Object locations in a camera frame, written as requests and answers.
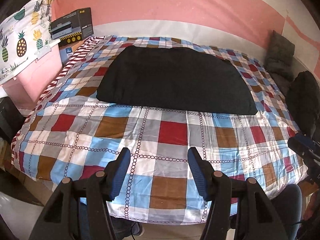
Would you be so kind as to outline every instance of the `pineapple print fabric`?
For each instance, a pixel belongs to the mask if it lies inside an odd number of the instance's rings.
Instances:
[[[0,24],[0,80],[51,42],[53,0],[31,0]]]

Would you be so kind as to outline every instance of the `pink storage box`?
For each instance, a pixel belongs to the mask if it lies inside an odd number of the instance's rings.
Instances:
[[[62,63],[59,42],[60,39],[56,39],[45,45],[36,52],[35,60],[21,64],[1,81],[4,82],[1,86],[5,93],[18,109],[33,109],[42,92],[60,73]]]

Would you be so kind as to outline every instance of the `product box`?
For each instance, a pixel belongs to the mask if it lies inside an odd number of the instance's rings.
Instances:
[[[60,39],[59,47],[82,41],[93,34],[91,8],[81,8],[51,23],[52,39]]]
[[[61,58],[61,62],[62,62],[63,67],[69,61],[69,59],[74,54],[76,49],[78,49],[83,43],[84,43],[84,41],[78,41],[76,43],[66,45],[66,46],[59,48],[60,58]]]

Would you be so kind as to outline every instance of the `person's leg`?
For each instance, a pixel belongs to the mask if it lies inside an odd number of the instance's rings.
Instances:
[[[302,194],[298,185],[288,185],[277,197],[271,200],[289,240],[294,240],[299,225],[293,225],[301,219]]]
[[[134,236],[142,235],[143,228],[138,222],[123,218],[115,218],[110,216],[113,229],[115,231],[116,238],[122,240],[123,238],[130,236],[131,231]],[[79,212],[79,224],[81,232],[81,240],[90,240],[89,222],[87,214],[87,205],[80,204]]]

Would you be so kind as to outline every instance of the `bed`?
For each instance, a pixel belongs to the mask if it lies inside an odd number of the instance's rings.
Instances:
[[[256,115],[215,114],[100,102],[96,90],[127,46],[189,47],[228,59],[248,85]],[[109,213],[147,223],[206,221],[210,202],[199,196],[187,162],[196,147],[214,169],[231,178],[257,179],[269,198],[306,177],[287,140],[298,130],[284,96],[258,60],[230,49],[168,37],[90,37],[41,95],[12,142],[12,163],[34,180],[57,185],[87,178],[117,158],[131,163]],[[236,213],[236,199],[231,200]]]

